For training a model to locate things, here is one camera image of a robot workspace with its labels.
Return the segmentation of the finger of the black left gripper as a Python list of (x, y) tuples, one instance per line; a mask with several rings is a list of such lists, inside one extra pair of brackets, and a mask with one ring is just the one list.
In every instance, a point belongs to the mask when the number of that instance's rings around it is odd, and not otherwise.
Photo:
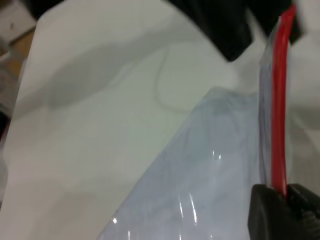
[(235, 61), (253, 42), (245, 0), (170, 0), (217, 47)]
[(290, 43), (296, 43), (304, 35), (303, 23), (300, 17), (300, 11), (295, 3), (290, 5), (290, 8), (295, 7), (295, 13), (292, 21), (291, 32), (289, 36)]

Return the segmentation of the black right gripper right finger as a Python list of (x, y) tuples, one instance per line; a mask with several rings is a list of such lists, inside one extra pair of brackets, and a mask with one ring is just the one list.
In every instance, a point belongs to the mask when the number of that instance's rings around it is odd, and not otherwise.
[(298, 223), (310, 235), (312, 240), (320, 239), (320, 196), (306, 187), (289, 184), (288, 205)]

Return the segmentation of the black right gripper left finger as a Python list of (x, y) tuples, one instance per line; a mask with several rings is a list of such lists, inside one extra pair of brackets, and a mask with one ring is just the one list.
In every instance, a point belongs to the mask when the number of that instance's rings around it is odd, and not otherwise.
[(255, 184), (251, 189), (247, 227), (251, 240), (284, 240), (284, 198), (273, 188)]

